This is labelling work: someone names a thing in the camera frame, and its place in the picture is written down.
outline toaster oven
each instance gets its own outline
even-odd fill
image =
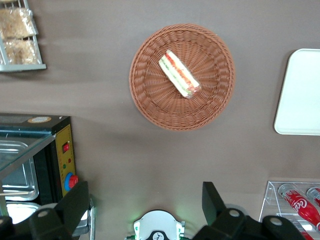
[[[78,182],[70,117],[0,113],[0,180],[2,206],[61,200]]]

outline white device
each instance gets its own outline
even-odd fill
[[[180,240],[185,222],[177,221],[167,211],[153,210],[133,224],[136,240]]]

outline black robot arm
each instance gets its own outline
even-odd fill
[[[54,208],[39,209],[18,224],[0,216],[0,240],[71,240],[89,206],[88,183],[78,182]]]
[[[258,222],[227,208],[212,182],[203,183],[202,210],[208,225],[193,240],[305,240],[286,218],[266,216]]]

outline coca-cola logo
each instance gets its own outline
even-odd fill
[[[303,209],[304,209],[304,208],[307,206],[307,204],[308,204],[307,200],[301,198],[301,199],[299,199],[298,201],[296,201],[296,202],[292,205],[292,207],[293,207],[297,212],[299,212],[299,209],[300,209],[300,208],[303,208]]]

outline red switch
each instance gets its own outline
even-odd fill
[[[62,145],[62,152],[65,153],[66,151],[68,151],[70,149],[69,143],[65,143]]]
[[[72,175],[69,180],[69,188],[73,188],[79,182],[79,178],[77,175]]]

